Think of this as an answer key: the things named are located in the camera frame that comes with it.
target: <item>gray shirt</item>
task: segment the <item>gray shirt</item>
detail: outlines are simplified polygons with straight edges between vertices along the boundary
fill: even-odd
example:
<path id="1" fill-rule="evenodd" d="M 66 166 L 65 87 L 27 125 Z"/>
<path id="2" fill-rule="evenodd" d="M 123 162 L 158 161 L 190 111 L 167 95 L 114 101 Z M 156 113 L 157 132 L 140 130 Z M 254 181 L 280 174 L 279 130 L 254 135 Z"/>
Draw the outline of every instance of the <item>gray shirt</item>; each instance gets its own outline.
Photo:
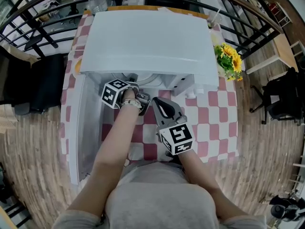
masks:
<path id="1" fill-rule="evenodd" d="M 83 211 L 67 210 L 54 229 L 167 228 L 265 229 L 264 217 L 242 216 L 222 224 L 211 195 L 189 184 L 181 169 L 161 163 L 136 167 L 109 195 L 105 219 Z"/>

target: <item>cabinet door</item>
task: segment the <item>cabinet door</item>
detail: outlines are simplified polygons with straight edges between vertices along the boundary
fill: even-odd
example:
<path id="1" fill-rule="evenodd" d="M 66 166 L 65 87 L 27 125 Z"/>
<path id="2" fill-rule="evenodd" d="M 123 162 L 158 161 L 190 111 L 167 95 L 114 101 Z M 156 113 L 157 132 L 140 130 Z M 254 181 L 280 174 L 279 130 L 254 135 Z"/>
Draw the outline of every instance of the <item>cabinet door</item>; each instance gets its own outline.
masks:
<path id="1" fill-rule="evenodd" d="M 101 145 L 103 104 L 99 85 L 86 75 L 76 81 L 69 127 L 71 183 L 78 185 L 91 172 Z"/>

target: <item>plastic water bottle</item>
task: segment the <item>plastic water bottle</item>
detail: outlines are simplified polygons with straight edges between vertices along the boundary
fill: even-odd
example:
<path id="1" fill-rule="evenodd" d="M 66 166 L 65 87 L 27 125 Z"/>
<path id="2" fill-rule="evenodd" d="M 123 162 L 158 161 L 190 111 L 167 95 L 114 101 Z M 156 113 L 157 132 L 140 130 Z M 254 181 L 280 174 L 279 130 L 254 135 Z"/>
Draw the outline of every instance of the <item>plastic water bottle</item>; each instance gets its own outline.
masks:
<path id="1" fill-rule="evenodd" d="M 107 1 L 106 0 L 89 0 L 89 8 L 93 15 L 95 15 L 98 12 L 106 11 Z"/>

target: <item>apriltag cube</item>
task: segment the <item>apriltag cube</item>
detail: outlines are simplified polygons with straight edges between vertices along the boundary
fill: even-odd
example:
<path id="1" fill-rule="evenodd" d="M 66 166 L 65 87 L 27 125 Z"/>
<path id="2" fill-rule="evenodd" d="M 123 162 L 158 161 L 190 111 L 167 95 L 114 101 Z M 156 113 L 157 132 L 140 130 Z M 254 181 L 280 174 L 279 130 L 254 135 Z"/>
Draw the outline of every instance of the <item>apriltag cube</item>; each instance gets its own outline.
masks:
<path id="1" fill-rule="evenodd" d="M 193 129 L 187 123 L 159 130 L 162 143 L 172 155 L 191 150 L 195 141 Z"/>
<path id="2" fill-rule="evenodd" d="M 119 94 L 129 86 L 130 84 L 119 79 L 106 83 L 102 92 L 102 102 L 114 109 Z"/>

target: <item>hand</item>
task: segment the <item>hand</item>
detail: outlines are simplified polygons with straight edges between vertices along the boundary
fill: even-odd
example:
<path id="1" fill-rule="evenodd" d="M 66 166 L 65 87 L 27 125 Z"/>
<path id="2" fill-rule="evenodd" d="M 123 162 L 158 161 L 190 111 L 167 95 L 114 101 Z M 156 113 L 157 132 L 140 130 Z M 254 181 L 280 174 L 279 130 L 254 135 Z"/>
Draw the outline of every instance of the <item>hand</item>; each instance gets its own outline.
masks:
<path id="1" fill-rule="evenodd" d="M 135 94 L 132 88 L 128 88 L 125 90 L 125 92 L 123 93 L 122 102 L 127 98 L 135 99 Z"/>

